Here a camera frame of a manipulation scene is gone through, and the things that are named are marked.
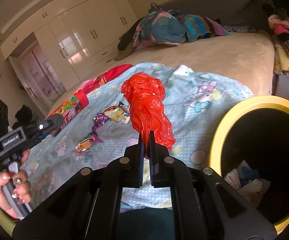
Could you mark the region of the left hand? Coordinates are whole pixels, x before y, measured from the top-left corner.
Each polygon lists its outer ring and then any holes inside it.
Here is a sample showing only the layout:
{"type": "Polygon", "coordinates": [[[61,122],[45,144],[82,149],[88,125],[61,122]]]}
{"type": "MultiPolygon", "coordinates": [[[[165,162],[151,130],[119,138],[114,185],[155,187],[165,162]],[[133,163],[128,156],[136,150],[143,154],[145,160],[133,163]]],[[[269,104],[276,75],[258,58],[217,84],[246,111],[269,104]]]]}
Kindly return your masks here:
{"type": "Polygon", "coordinates": [[[31,183],[25,170],[0,172],[0,208],[14,219],[19,219],[11,204],[17,200],[19,205],[28,204],[32,200],[31,183]]]}

